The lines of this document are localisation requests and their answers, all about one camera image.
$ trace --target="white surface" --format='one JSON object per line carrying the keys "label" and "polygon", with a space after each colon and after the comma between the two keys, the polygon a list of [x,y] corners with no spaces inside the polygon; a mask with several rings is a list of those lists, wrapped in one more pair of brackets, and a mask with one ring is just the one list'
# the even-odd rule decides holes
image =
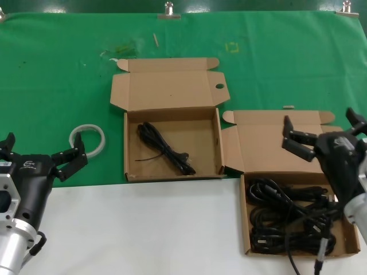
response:
{"label": "white surface", "polygon": [[[56,188],[40,227],[48,241],[20,274],[294,274],[287,258],[244,255],[239,206],[237,179]],[[366,274],[366,260],[363,243],[321,274]],[[314,274],[313,261],[296,264]]]}

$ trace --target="open cardboard box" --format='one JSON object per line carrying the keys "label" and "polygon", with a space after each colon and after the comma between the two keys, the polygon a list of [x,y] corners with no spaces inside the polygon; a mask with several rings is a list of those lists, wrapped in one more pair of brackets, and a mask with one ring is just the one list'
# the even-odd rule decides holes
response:
{"label": "open cardboard box", "polygon": [[[289,115],[297,131],[320,134],[340,131],[339,127],[324,125],[334,120],[331,112],[319,111],[226,111],[223,119],[235,126],[222,130],[226,167],[241,171],[240,200],[244,250],[247,255],[259,256],[251,249],[249,234],[252,225],[249,214],[254,208],[247,203],[245,190],[252,178],[270,178],[276,183],[294,188],[322,186],[333,191],[319,163],[311,163],[282,148],[284,116]],[[357,229],[345,217],[334,222],[332,233],[337,244],[329,257],[351,256],[360,251]],[[315,257],[304,252],[294,256]]]}
{"label": "open cardboard box", "polygon": [[[229,99],[224,74],[208,69],[216,58],[119,60],[129,73],[114,75],[111,103],[124,114],[124,173],[128,181],[221,178],[224,170],[216,105]],[[189,154],[196,170],[184,176],[160,152],[142,142],[138,125],[151,123],[176,152]]]}

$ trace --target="power cord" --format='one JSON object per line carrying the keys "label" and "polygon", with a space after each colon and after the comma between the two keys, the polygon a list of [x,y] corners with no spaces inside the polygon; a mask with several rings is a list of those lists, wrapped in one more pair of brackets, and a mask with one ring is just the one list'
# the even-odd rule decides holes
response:
{"label": "power cord", "polygon": [[176,153],[166,143],[158,130],[148,122],[138,125],[138,134],[140,139],[148,146],[155,148],[161,152],[158,156],[149,159],[139,159],[136,161],[146,161],[155,159],[161,155],[165,155],[173,165],[175,165],[183,175],[194,175],[196,171],[194,168],[187,163],[189,154],[188,153]]}
{"label": "power cord", "polygon": [[[328,213],[337,205],[328,200],[327,192],[327,189],[319,186],[289,188],[279,187],[270,179],[251,180],[247,188],[247,198],[249,203],[257,205],[250,213],[250,222],[253,225],[250,234],[253,250],[263,254],[287,252],[297,275],[300,273],[291,251],[323,254],[323,257],[320,257],[320,262],[323,262],[325,255],[330,254],[336,244],[335,236],[330,233],[332,222],[341,216],[339,211]],[[295,201],[311,204],[302,206]],[[300,219],[303,222],[303,231],[290,232],[289,224]]]}

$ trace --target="silver metal arm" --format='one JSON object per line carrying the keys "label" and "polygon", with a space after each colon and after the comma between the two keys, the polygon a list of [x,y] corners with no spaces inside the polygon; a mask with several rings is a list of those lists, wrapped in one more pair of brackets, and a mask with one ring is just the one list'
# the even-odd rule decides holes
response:
{"label": "silver metal arm", "polygon": [[357,225],[367,243],[367,193],[353,198],[344,208],[348,221]]}

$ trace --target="green cloth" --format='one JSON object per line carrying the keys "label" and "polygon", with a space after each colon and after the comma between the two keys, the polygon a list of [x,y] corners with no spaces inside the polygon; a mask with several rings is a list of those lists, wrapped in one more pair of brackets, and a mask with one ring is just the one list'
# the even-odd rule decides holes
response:
{"label": "green cloth", "polygon": [[[153,33],[157,36],[156,46]],[[64,183],[126,182],[123,111],[110,104],[110,58],[218,57],[229,109],[331,110],[348,127],[346,108],[367,116],[367,40],[358,19],[325,11],[184,14],[16,14],[0,24],[0,139],[14,151],[53,154],[71,130],[96,124],[104,151]],[[97,133],[83,134],[87,151]]]}

